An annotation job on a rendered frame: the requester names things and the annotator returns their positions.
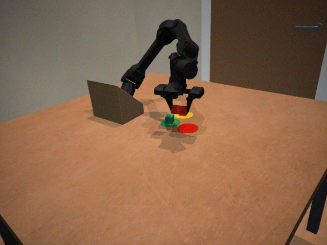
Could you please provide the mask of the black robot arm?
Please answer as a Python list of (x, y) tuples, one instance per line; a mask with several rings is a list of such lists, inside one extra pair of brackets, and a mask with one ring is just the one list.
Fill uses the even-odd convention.
[[(178, 39), (179, 42), (176, 44), (177, 52), (171, 53), (169, 56), (170, 72), (173, 75), (180, 75), (188, 80), (193, 79), (198, 72), (197, 58), (199, 46), (190, 38), (186, 24), (180, 19), (165, 20), (159, 25), (155, 41), (139, 63), (131, 66), (122, 76), (121, 81), (123, 83), (121, 89), (133, 96), (135, 89), (138, 89), (143, 82), (148, 66), (161, 49), (175, 39)], [(169, 79), (169, 83), (164, 91), (166, 98), (177, 99), (179, 95), (184, 94), (185, 89), (180, 79), (178, 79), (178, 82)]]

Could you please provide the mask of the red circle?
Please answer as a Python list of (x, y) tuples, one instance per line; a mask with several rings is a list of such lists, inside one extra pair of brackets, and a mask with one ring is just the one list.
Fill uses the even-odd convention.
[(198, 130), (198, 126), (195, 124), (182, 124), (178, 126), (177, 130), (181, 133), (193, 133)]

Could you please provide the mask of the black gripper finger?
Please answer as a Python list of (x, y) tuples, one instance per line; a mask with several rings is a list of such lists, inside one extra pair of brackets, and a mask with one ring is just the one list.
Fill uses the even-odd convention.
[(171, 110), (172, 109), (172, 105), (173, 105), (173, 99), (172, 98), (166, 98), (165, 95), (160, 95), (160, 96), (163, 97), (167, 101), (168, 106), (169, 106), (169, 108)]
[(189, 112), (189, 109), (190, 109), (190, 107), (191, 107), (191, 104), (192, 104), (192, 101), (194, 100), (194, 98), (191, 98), (191, 97), (187, 97), (186, 98), (186, 100), (187, 100), (187, 106), (186, 106), (186, 111), (187, 111), (187, 113)]

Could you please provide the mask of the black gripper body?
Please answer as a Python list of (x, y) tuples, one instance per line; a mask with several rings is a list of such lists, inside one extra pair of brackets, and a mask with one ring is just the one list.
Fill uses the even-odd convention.
[[(171, 74), (170, 79), (173, 79), (174, 82), (178, 82), (178, 79), (180, 79), (183, 83), (185, 92), (184, 94), (188, 94), (189, 97), (200, 99), (204, 95), (204, 88), (203, 87), (197, 87), (194, 86), (192, 89), (186, 89), (186, 78), (180, 76), (180, 75), (173, 75)], [(154, 88), (154, 94), (155, 95), (165, 95), (164, 89), (166, 88), (167, 84), (159, 84)]]

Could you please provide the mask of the green block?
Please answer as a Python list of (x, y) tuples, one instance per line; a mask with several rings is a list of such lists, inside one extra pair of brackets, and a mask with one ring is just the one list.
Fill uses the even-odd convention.
[(165, 116), (165, 121), (166, 121), (166, 124), (173, 124), (173, 122), (174, 122), (174, 115), (173, 114), (167, 114)]

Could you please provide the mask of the green circle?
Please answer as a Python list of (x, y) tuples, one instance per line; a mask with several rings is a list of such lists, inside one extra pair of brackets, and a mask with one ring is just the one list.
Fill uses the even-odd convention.
[(174, 118), (173, 124), (166, 124), (165, 119), (160, 122), (160, 124), (164, 127), (174, 127), (180, 124), (180, 120)]

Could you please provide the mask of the yellow circle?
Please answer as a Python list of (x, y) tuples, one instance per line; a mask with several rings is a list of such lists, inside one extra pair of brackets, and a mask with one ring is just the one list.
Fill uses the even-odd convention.
[(179, 114), (174, 114), (174, 116), (176, 118), (179, 118), (179, 119), (187, 119), (187, 118), (190, 118), (193, 116), (193, 113), (192, 112), (189, 112), (186, 116), (179, 116)]

